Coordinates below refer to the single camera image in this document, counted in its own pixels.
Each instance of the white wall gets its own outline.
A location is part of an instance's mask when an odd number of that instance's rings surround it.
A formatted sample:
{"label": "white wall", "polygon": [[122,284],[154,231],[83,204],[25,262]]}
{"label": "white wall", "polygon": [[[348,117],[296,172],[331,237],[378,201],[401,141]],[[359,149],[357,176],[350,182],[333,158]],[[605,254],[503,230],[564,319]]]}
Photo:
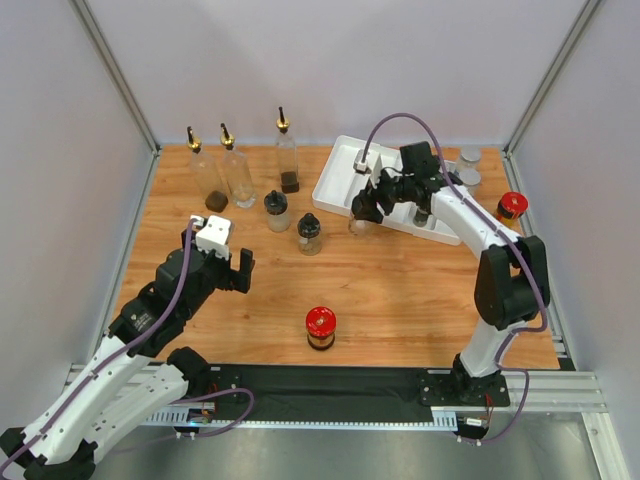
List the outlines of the white wall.
{"label": "white wall", "polygon": [[640,478],[640,3],[604,2],[516,153],[572,354]]}
{"label": "white wall", "polygon": [[0,432],[101,327],[150,152],[67,0],[0,2]]}
{"label": "white wall", "polygon": [[[504,144],[584,0],[91,0],[155,135],[365,137],[411,111],[445,143]],[[408,121],[381,141],[422,138]]]}

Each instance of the white tray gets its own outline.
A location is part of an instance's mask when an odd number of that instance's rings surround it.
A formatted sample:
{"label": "white tray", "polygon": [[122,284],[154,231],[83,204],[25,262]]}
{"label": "white tray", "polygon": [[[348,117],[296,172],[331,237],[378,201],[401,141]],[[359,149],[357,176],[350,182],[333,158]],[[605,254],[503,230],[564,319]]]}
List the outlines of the white tray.
{"label": "white tray", "polygon": [[[338,137],[311,196],[316,208],[345,217],[349,216],[353,197],[364,188],[369,179],[369,175],[359,175],[353,170],[353,162],[358,151],[364,148],[365,143],[364,140],[344,135]],[[383,147],[377,143],[372,143],[370,150],[380,154],[383,168],[394,167],[398,170],[402,168],[399,150]],[[453,162],[447,161],[448,168],[453,165]],[[453,230],[433,216],[429,218],[424,227],[416,227],[413,224],[415,211],[414,204],[399,203],[391,215],[384,218],[382,225],[411,233],[416,237],[428,238],[448,245],[460,245],[460,238]]]}

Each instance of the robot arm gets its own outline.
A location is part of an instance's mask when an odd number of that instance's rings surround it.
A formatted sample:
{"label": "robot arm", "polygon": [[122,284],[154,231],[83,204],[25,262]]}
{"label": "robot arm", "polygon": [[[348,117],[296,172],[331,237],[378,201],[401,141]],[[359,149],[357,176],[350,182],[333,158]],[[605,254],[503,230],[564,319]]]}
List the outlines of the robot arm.
{"label": "robot arm", "polygon": [[[254,262],[249,250],[241,251],[239,270],[231,269],[228,241],[232,223],[216,216],[192,219],[199,227],[195,239],[185,245],[186,231],[183,232],[184,248],[171,252],[157,268],[155,281],[122,308],[94,357],[71,386],[36,421],[24,429],[9,429],[0,437],[0,447],[8,456],[13,455],[41,435],[52,415],[68,404],[46,435],[16,460],[26,469],[26,478],[89,478],[95,464],[160,407],[185,395],[208,393],[211,385],[208,363],[185,348],[173,352],[156,375],[113,402],[129,379],[182,333],[186,322],[216,288],[243,293],[250,288]],[[167,310],[179,281],[185,249],[189,249],[189,264],[175,308],[153,334],[96,373],[105,359],[143,337]],[[83,386],[81,393],[72,396],[80,386]]]}
{"label": "robot arm", "polygon": [[[377,178],[372,175],[366,187],[353,199],[351,214],[356,222],[382,223],[384,215],[389,215],[396,203],[413,202],[419,212],[434,215],[446,223],[480,260],[474,296],[480,318],[470,343],[454,361],[460,396],[475,395],[483,384],[499,373],[495,359],[505,339],[513,330],[535,318],[538,306],[523,272],[512,275],[512,267],[521,269],[505,240],[455,195],[443,175],[448,175],[458,186],[465,200],[486,211],[468,195],[457,176],[440,171],[440,164],[431,153],[429,143],[402,147],[400,154],[403,168],[396,172],[397,175],[392,176],[388,169],[380,169],[379,166],[367,169],[378,171],[379,175]],[[549,280],[542,241],[535,236],[523,238],[493,219],[488,212],[486,216],[493,223],[493,228],[501,230],[520,250],[545,305],[548,305]]]}

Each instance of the wooden table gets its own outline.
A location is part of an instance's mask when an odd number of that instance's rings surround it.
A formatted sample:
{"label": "wooden table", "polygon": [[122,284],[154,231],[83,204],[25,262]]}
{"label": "wooden table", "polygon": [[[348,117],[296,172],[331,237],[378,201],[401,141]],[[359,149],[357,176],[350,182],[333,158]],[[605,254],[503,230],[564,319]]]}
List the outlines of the wooden table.
{"label": "wooden table", "polygon": [[[235,223],[230,242],[235,262],[240,248],[254,252],[251,291],[214,292],[159,358],[188,345],[212,363],[451,366],[478,317],[473,302],[478,262],[470,251],[383,227],[370,238],[351,236],[347,218],[311,203],[330,147],[299,148],[301,190],[288,197],[294,221],[286,232],[273,233],[262,204],[265,194],[279,187],[273,148],[240,148],[249,155],[258,200],[250,209],[230,204],[222,215]],[[207,150],[221,159],[220,148]],[[447,159],[457,153],[445,149]],[[499,151],[483,154],[476,198],[491,211],[508,187]],[[210,213],[189,172],[190,156],[186,146],[163,151],[117,311],[179,247],[189,215]],[[295,223],[307,211],[319,218],[325,233],[323,250],[314,257],[301,255],[297,247]],[[336,343],[324,352],[309,347],[304,327],[307,312],[318,305],[338,317]],[[550,333],[521,335],[505,363],[558,368]]]}

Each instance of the small glass jar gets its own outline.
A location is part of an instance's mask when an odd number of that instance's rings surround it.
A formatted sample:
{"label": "small glass jar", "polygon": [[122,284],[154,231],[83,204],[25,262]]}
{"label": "small glass jar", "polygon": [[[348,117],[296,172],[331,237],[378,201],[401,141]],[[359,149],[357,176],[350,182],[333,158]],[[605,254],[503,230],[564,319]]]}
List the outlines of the small glass jar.
{"label": "small glass jar", "polygon": [[322,250],[320,221],[307,213],[298,222],[298,248],[303,255],[316,255]]}
{"label": "small glass jar", "polygon": [[349,214],[349,232],[352,235],[364,236],[369,235],[373,230],[373,223],[367,220],[357,220],[353,216],[353,212]]}
{"label": "small glass jar", "polygon": [[425,227],[427,222],[429,221],[429,212],[426,210],[422,210],[421,208],[416,208],[416,213],[413,216],[413,224],[416,227]]}
{"label": "small glass jar", "polygon": [[482,181],[482,175],[480,175],[480,172],[472,170],[471,168],[465,168],[458,176],[460,177],[460,180],[462,180],[462,184],[467,187],[469,195],[473,197],[480,186],[480,182]]}
{"label": "small glass jar", "polygon": [[471,169],[477,170],[478,163],[482,158],[482,151],[475,147],[463,147],[460,149],[460,155],[456,160],[456,167],[454,173],[460,175],[463,170]]}
{"label": "small glass jar", "polygon": [[291,225],[291,217],[287,211],[287,196],[272,190],[264,197],[264,208],[267,211],[267,225],[271,231],[284,232]]}

